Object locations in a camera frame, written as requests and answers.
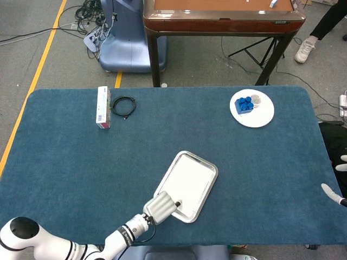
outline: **white box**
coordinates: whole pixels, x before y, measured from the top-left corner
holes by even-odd
[[[111,127],[111,92],[107,86],[98,87],[97,125],[100,128]]]

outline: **blue toy block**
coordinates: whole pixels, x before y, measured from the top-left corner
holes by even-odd
[[[253,110],[252,98],[250,96],[246,98],[239,98],[235,101],[235,107],[238,114],[249,113]]]

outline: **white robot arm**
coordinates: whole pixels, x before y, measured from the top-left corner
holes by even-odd
[[[95,245],[80,245],[53,236],[29,218],[14,218],[0,231],[0,259],[19,260],[23,250],[32,246],[36,260],[112,260],[146,232],[150,224],[160,224],[179,205],[161,192],[145,204],[143,214],[137,214],[110,234],[101,252]]]

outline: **black table leg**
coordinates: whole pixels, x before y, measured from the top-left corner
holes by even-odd
[[[157,36],[148,35],[147,42],[148,42],[148,50],[150,54],[153,86],[160,87],[160,71],[159,71]]]
[[[262,73],[260,74],[258,80],[256,81],[255,83],[256,86],[266,84],[267,80],[269,79],[271,75],[271,72],[276,67],[278,61],[282,57],[284,51],[287,49],[294,35],[295,33],[289,34],[288,36],[277,38],[278,44],[276,45],[276,48],[272,52],[272,55],[270,56],[268,62],[266,63],[264,69],[262,70]]]

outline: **black stand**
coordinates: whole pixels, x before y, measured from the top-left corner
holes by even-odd
[[[269,40],[269,39],[271,39],[271,38],[272,38],[272,41],[271,41],[269,47],[267,48],[267,51],[266,51],[264,57],[263,57],[262,60],[259,62],[259,61],[248,51],[248,49],[251,48],[251,47],[253,47],[253,46],[258,45],[259,43],[262,43],[262,42],[264,42],[264,41],[267,41],[267,40]],[[273,51],[275,50],[275,48],[276,48],[276,46],[277,46],[277,43],[278,43],[278,39],[277,39],[276,37],[266,37],[265,39],[262,39],[262,40],[260,40],[260,41],[257,41],[256,43],[253,43],[253,44],[251,44],[251,45],[249,45],[249,46],[247,46],[247,47],[244,47],[244,48],[242,48],[242,49],[240,49],[240,50],[238,50],[238,51],[236,51],[236,52],[234,52],[234,53],[229,54],[228,57],[231,57],[231,56],[233,56],[233,55],[235,55],[235,54],[237,54],[237,53],[240,53],[240,52],[244,51],[245,53],[248,54],[249,57],[252,58],[252,60],[253,60],[261,69],[264,70],[264,64],[267,62],[267,59],[266,59],[266,58],[267,58],[267,56],[269,55],[270,50],[271,50],[272,47],[273,47]]]

